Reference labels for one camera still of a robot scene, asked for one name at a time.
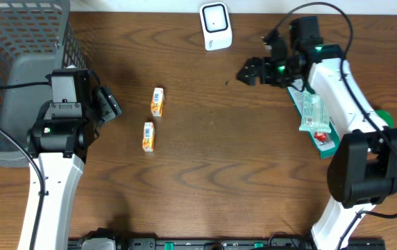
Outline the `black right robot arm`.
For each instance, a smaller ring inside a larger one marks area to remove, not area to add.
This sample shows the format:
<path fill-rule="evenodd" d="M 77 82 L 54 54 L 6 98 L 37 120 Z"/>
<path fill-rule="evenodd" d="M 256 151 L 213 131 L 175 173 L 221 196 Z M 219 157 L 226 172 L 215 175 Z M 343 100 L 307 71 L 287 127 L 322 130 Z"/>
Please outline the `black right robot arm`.
<path fill-rule="evenodd" d="M 286 237 L 280 249 L 363 249 L 350 240 L 365 216 L 397 192 L 397 128 L 371 107 L 355 82 L 346 51 L 326 44 L 317 28 L 292 28 L 284 41 L 277 29 L 263 39 L 271 54 L 248 59 L 237 79 L 290 88 L 322 100 L 335 125 L 339 146 L 328 167 L 330 200 L 307 239 Z"/>

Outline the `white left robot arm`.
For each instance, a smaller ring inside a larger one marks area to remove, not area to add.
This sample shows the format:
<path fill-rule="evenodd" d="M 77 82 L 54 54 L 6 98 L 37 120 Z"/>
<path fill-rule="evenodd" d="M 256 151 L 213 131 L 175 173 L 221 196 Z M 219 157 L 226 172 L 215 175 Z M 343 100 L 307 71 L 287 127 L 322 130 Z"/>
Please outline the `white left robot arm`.
<path fill-rule="evenodd" d="M 74 195 L 88 147 L 99 129 L 121 114 L 107 86 L 87 101 L 49 100 L 28 131 L 30 186 L 19 249 L 67 249 Z"/>

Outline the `green 3M package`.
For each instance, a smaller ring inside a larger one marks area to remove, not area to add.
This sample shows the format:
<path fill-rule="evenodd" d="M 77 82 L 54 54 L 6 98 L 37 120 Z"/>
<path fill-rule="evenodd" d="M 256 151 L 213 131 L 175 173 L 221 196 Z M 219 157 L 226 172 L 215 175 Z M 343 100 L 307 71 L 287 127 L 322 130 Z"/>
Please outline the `green 3M package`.
<path fill-rule="evenodd" d="M 295 80 L 292 83 L 292 86 L 287 88 L 287 91 L 288 91 L 288 94 L 289 94 L 293 104 L 294 104 L 294 107 L 296 108 L 296 110 L 301 118 L 301 111 L 302 111 L 302 104 L 303 104 L 303 93 L 305 91 L 307 91 L 303 87 L 303 81 L 301 79 Z M 330 118 L 330 127 L 331 127 L 331 132 L 327 133 L 328 139 L 327 139 L 326 143 L 320 143 L 317 139 L 315 139 L 314 133 L 303 131 L 309 135 L 313 145 L 320 153 L 321 158 L 329 158 L 329 157 L 333 156 L 339 146 L 340 139 L 339 139 L 339 136 L 335 130 L 335 126 L 332 124 L 331 118 Z"/>

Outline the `small orange carton box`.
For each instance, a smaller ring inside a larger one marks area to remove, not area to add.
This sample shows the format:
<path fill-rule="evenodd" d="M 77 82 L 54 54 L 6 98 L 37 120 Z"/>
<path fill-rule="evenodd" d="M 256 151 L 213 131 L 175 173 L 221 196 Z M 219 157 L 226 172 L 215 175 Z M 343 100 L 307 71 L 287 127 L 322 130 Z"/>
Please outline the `small orange carton box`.
<path fill-rule="evenodd" d="M 164 89 L 157 87 L 153 91 L 153 97 L 151 100 L 151 114 L 154 117 L 161 117 L 164 108 Z"/>

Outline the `red stick packet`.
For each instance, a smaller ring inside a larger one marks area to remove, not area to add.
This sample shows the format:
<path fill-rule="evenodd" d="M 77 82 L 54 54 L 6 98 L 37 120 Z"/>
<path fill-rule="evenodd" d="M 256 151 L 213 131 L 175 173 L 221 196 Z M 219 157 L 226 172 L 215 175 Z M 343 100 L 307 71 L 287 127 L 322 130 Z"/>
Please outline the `red stick packet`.
<path fill-rule="evenodd" d="M 326 143 L 328 136 L 325 132 L 315 132 L 314 138 L 317 139 L 320 143 Z"/>

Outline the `mint green wipes packet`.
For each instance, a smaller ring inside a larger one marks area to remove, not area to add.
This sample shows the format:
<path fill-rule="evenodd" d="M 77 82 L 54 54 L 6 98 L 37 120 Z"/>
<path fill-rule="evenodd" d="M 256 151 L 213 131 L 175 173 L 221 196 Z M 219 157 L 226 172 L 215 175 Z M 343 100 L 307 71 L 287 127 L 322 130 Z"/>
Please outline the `mint green wipes packet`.
<path fill-rule="evenodd" d="M 303 93 L 300 131 L 330 133 L 330 115 L 317 94 Z"/>

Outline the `green lid white jar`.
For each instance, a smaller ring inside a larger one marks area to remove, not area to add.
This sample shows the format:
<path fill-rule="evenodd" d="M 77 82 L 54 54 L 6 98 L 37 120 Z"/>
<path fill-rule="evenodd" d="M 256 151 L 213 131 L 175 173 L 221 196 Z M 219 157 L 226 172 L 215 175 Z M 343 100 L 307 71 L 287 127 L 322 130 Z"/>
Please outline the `green lid white jar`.
<path fill-rule="evenodd" d="M 394 119 L 393 117 L 385 110 L 376 110 L 377 115 L 382 118 L 387 124 L 389 128 L 394 127 Z"/>

